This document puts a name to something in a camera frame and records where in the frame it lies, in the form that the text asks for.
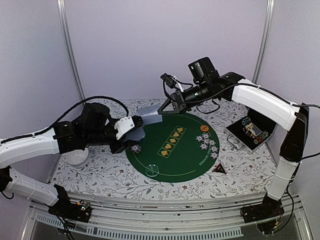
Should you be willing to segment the black red triangular card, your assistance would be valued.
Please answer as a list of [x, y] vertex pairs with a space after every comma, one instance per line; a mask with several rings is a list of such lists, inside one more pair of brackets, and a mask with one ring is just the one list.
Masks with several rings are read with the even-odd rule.
[[215, 173], [222, 173], [222, 174], [226, 174], [226, 170], [224, 168], [224, 166], [222, 165], [222, 163], [218, 163], [212, 170], [212, 172]]

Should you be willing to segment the blue checkered playing card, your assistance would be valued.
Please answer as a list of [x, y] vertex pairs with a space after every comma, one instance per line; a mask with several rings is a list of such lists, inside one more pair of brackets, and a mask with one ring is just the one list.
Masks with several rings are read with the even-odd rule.
[[136, 115], [142, 118], [143, 126], [157, 124], [163, 121], [162, 115], [158, 113], [160, 106], [160, 104], [145, 106], [136, 111]]

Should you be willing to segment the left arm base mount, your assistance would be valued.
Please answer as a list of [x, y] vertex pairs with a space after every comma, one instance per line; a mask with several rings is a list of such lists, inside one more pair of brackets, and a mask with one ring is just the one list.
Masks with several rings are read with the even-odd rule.
[[88, 223], [92, 208], [87, 202], [72, 203], [70, 200], [59, 199], [54, 205], [48, 206], [48, 213], [63, 220], [73, 220]]

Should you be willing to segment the clear round dealer button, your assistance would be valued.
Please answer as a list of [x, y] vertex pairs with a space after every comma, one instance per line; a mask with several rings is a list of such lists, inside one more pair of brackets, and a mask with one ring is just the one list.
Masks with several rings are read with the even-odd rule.
[[156, 177], [160, 172], [159, 167], [156, 164], [149, 164], [145, 167], [145, 174], [148, 177]]

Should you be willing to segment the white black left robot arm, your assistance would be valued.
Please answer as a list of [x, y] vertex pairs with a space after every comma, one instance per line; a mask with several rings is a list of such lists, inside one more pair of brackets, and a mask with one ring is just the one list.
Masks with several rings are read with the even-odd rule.
[[63, 216], [74, 213], [74, 205], [61, 186], [52, 186], [27, 177], [12, 168], [27, 159], [85, 150], [89, 146], [109, 146], [120, 153], [130, 145], [123, 137], [142, 124], [139, 116], [112, 118], [110, 109], [101, 103], [89, 103], [88, 97], [75, 103], [50, 126], [0, 141], [0, 191], [11, 192], [54, 206]]

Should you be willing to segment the stack of poker chips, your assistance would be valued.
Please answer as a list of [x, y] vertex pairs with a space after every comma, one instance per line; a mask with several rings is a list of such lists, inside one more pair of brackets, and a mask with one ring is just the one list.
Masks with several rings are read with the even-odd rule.
[[139, 154], [142, 150], [141, 146], [138, 144], [132, 145], [130, 149], [133, 153], [136, 153], [136, 154]]

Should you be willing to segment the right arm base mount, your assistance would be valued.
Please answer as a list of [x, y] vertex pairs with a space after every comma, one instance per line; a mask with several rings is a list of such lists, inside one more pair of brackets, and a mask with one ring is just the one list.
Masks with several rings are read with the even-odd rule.
[[262, 203], [247, 204], [240, 209], [240, 215], [245, 223], [258, 222], [258, 231], [263, 235], [275, 233], [283, 220], [285, 213], [281, 200], [273, 200], [266, 196]]

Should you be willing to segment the orange big blind button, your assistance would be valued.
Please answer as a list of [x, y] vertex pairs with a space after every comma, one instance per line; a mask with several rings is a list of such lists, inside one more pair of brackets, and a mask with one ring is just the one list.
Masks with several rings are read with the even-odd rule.
[[210, 130], [210, 128], [207, 125], [201, 125], [200, 126], [200, 130], [202, 132], [208, 132]]

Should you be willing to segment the deck of playing cards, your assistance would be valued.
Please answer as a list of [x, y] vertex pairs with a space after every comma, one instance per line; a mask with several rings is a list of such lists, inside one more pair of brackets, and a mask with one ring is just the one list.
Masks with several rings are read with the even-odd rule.
[[140, 141], [146, 136], [144, 128], [138, 127], [125, 134], [124, 140]]

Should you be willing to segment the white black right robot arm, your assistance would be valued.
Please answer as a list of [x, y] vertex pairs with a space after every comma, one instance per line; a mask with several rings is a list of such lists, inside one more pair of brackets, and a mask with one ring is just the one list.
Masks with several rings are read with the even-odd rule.
[[160, 115], [183, 114], [210, 99], [225, 99], [248, 107], [250, 113], [257, 113], [250, 119], [259, 130], [272, 123], [287, 131], [280, 147], [279, 163], [262, 203], [244, 207], [245, 217], [260, 215], [269, 218], [282, 213], [281, 198], [293, 181], [300, 162], [305, 160], [304, 149], [309, 129], [309, 108], [311, 105], [290, 102], [275, 93], [262, 88], [235, 72], [219, 75], [209, 57], [200, 58], [188, 65], [195, 86], [184, 90], [179, 87], [168, 94], [158, 109]]

